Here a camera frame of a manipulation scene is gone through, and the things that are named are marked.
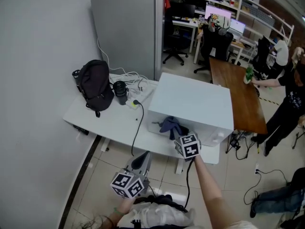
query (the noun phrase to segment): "desk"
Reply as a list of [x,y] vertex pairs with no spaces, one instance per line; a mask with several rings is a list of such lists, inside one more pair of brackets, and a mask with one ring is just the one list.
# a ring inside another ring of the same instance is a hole
[[267,126],[255,87],[244,84],[246,69],[210,58],[213,84],[230,89],[234,129],[259,134],[267,134]]
[[[202,32],[202,29],[198,29],[198,35]],[[197,47],[196,47],[196,53],[195,53],[195,57],[194,57],[194,63],[197,63],[198,60],[198,54],[199,54],[199,50],[200,50],[200,43],[201,43],[201,38],[202,36],[197,36]],[[231,42],[231,46],[236,47],[239,49],[238,55],[235,59],[234,64],[237,64],[240,55],[242,54],[242,51],[244,49],[244,45],[241,42]]]
[[192,53],[195,33],[196,33],[196,29],[198,28],[198,22],[197,21],[193,21],[192,19],[188,19],[188,21],[189,21],[189,23],[182,22],[182,21],[174,21],[173,20],[173,24],[174,25],[179,25],[179,26],[184,26],[184,27],[189,27],[189,28],[193,29],[192,38],[191,38],[191,45],[190,45],[190,51],[189,51],[189,53]]
[[[153,87],[158,82],[150,81]],[[147,109],[152,100],[151,94],[143,103],[144,118],[139,133],[134,142],[134,147],[151,151],[165,156],[178,158],[176,173],[182,172],[183,162],[181,155],[175,150],[174,142],[168,137],[149,132],[147,130]],[[114,97],[108,109],[101,111],[100,118],[95,116],[94,111],[86,107],[86,102],[81,94],[77,96],[65,113],[63,119],[73,125],[81,127],[89,132],[106,138],[102,151],[105,152],[110,140],[132,146],[132,142],[142,117],[142,108],[136,110],[126,105],[120,105]],[[219,145],[215,147],[201,146],[201,156],[206,163],[218,164]]]

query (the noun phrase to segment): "keyboard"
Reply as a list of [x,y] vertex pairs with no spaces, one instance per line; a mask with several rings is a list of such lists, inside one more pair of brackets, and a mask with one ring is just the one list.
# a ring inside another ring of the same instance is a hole
[[184,22],[184,23],[190,23],[190,21],[182,20],[182,19],[175,19],[175,18],[173,18],[173,21],[180,21],[180,22]]

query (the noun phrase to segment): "white box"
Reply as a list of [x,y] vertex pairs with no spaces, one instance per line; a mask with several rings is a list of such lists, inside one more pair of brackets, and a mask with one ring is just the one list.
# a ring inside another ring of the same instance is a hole
[[221,86],[162,73],[148,108],[148,130],[160,133],[158,124],[168,116],[198,134],[203,145],[216,146],[234,130],[230,90]]

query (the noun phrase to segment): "white table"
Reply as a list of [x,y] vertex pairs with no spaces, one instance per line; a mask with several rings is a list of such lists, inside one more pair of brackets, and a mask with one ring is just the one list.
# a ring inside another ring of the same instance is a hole
[[189,28],[193,29],[192,38],[191,38],[191,45],[190,45],[190,51],[189,51],[189,53],[191,53],[192,52],[192,48],[193,48],[193,44],[194,44],[196,29],[198,28],[198,22],[197,21],[193,21],[192,19],[188,19],[188,21],[189,21],[189,23],[182,22],[182,21],[174,21],[173,20],[173,24],[174,25],[179,25],[179,26],[184,26],[184,27],[189,27]]
[[[150,81],[153,86],[157,86],[157,82]],[[175,150],[174,142],[168,137],[149,132],[147,130],[147,109],[152,99],[151,94],[143,103],[144,118],[139,129],[139,133],[134,142],[134,147],[151,151],[165,156],[178,158],[176,173],[182,172],[184,160],[182,156]],[[136,134],[139,122],[142,117],[142,108],[136,110],[126,105],[120,105],[117,98],[114,97],[108,109],[101,111],[100,118],[95,116],[95,112],[86,107],[86,102],[80,94],[77,96],[63,116],[63,119],[81,127],[89,132],[106,138],[101,150],[106,151],[110,140],[132,146],[134,136]],[[218,164],[220,146],[201,147],[201,156],[206,163]]]

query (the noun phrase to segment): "office chair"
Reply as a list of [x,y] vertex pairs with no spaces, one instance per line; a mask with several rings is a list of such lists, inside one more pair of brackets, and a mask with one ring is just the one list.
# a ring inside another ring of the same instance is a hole
[[165,12],[164,18],[164,45],[170,47],[170,49],[163,51],[164,53],[168,53],[169,55],[163,60],[163,63],[166,63],[168,59],[171,57],[175,57],[184,65],[184,60],[179,56],[180,54],[185,55],[187,58],[188,55],[185,52],[181,52],[179,50],[183,50],[188,48],[191,45],[191,40],[183,37],[183,34],[173,35],[174,27],[173,27],[173,18],[172,18],[172,8],[169,8]]
[[267,38],[263,37],[258,40],[257,55],[252,60],[254,75],[258,80],[265,80],[269,75],[269,68],[266,63],[269,47],[270,42]]
[[203,46],[200,50],[204,58],[205,66],[194,70],[194,73],[203,70],[210,70],[209,57],[212,48],[216,49],[215,58],[223,61],[228,61],[229,47],[233,40],[233,34],[227,32],[225,35],[219,35],[217,32],[211,32],[208,25],[203,26]]

